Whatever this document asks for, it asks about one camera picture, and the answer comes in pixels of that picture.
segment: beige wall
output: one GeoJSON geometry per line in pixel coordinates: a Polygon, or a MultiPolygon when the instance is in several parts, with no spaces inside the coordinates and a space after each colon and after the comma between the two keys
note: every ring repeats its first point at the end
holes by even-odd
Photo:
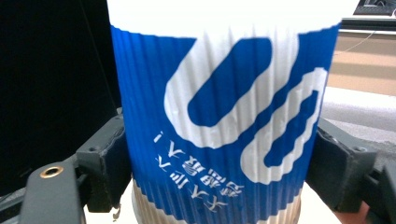
{"type": "Polygon", "coordinates": [[[328,86],[396,96],[396,35],[340,33],[328,86]]]}

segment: paper cup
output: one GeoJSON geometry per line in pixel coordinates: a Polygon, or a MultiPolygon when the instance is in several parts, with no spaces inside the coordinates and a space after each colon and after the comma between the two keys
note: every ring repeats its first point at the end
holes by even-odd
{"type": "Polygon", "coordinates": [[[139,223],[298,219],[339,18],[227,4],[108,1],[139,223]]]}

